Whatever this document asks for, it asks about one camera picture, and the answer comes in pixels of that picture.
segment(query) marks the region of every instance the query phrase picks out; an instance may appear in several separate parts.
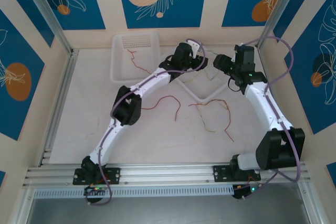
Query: white floor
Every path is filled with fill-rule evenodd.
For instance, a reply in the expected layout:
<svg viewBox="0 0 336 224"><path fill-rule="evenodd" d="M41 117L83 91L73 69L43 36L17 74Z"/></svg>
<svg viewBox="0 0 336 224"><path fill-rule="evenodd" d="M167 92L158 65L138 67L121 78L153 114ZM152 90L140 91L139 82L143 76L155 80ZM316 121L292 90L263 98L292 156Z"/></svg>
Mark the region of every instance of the white floor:
<svg viewBox="0 0 336 224"><path fill-rule="evenodd" d="M227 51L227 46L207 48L217 53ZM162 47L161 53L171 49ZM111 49L79 51L50 164L80 164L103 136L121 86L110 80L110 60ZM262 71L257 53L255 63L256 71ZM165 95L173 95L181 102L176 122L178 103L172 98L162 100L153 110L143 110L139 121L114 146L111 163L227 162L234 154L254 151L265 135L254 108L240 92L226 87L216 97L229 105L232 122L227 131L234 142L224 131L229 122L228 111L218 102L200 108L207 127L215 131L207 132L196 107L188 106L195 100L176 82L143 100L142 107L154 106Z"/></svg>

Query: metal plate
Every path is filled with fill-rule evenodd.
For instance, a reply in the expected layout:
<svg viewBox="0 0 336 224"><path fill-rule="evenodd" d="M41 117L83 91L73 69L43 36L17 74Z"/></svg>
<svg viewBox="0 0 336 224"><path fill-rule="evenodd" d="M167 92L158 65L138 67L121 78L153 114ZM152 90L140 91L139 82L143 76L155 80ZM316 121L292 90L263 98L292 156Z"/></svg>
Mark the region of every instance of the metal plate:
<svg viewBox="0 0 336 224"><path fill-rule="evenodd" d="M120 168L105 168L104 171L105 171L105 175L106 175L110 185L118 185L119 184ZM83 174L84 174L84 172L81 168L76 169L72 184L73 185L91 185L92 181L86 180L86 178L83 176Z"/></svg>
<svg viewBox="0 0 336 224"><path fill-rule="evenodd" d="M240 171L239 178L235 178L229 165L215 165L213 169L215 182L243 182L248 181L249 176L251 176L251 180L261 180L260 174L256 174L254 170Z"/></svg>

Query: white basket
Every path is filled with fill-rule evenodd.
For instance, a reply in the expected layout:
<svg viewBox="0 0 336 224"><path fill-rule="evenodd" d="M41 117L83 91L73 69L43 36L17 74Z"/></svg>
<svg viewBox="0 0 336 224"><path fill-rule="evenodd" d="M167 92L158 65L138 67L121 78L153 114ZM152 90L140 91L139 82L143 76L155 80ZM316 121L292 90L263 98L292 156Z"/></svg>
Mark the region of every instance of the white basket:
<svg viewBox="0 0 336 224"><path fill-rule="evenodd" d="M184 73L176 80L196 101L202 103L210 101L221 93L227 87L229 79L229 76L213 66L217 54L207 50L205 47L204 50L208 58L207 67L200 71ZM169 55L173 55L174 52L175 49L169 51L161 57L161 60L164 60ZM229 50L223 53L231 55L234 52Z"/></svg>
<svg viewBox="0 0 336 224"><path fill-rule="evenodd" d="M160 41L156 32L115 35L112 41L110 78L112 82L135 84L149 76L159 65Z"/></svg>

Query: plastic bin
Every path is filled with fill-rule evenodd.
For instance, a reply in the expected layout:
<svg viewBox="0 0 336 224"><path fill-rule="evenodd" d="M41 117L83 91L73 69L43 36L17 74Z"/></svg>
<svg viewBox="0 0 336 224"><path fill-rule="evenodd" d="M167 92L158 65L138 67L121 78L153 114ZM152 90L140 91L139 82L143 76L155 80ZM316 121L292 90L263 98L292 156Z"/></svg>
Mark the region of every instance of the plastic bin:
<svg viewBox="0 0 336 224"><path fill-rule="evenodd" d="M160 63L160 40L156 32L115 35L112 41L110 78L120 84L135 84Z"/></svg>

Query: robotic arm link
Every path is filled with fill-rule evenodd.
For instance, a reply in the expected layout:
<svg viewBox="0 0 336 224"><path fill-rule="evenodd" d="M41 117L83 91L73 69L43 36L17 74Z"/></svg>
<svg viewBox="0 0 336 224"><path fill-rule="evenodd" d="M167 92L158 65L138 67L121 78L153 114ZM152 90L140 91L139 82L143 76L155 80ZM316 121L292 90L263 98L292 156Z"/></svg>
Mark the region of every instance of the robotic arm link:
<svg viewBox="0 0 336 224"><path fill-rule="evenodd" d="M197 55L200 48L203 56ZM142 99L183 73L204 69L207 63L208 59L205 58L203 47L198 42L188 39L186 43L180 43L175 53L160 63L146 79L129 88L122 86L110 113L111 121L108 129L90 156L83 159L81 169L76 170L75 176L80 177L76 181L86 182L89 185L101 182L104 177L100 169L105 169L114 143L122 132L140 118Z"/></svg>
<svg viewBox="0 0 336 224"><path fill-rule="evenodd" d="M251 102L263 131L266 135L256 151L247 154L234 155L230 168L236 179L254 170L276 169L297 165L293 141L298 157L301 157L305 134L302 129L296 129L285 118L276 104L272 94L267 90L267 79L262 72L255 72L254 47L235 46L235 59L226 55L217 55L214 67L230 76L240 87L242 94Z"/></svg>

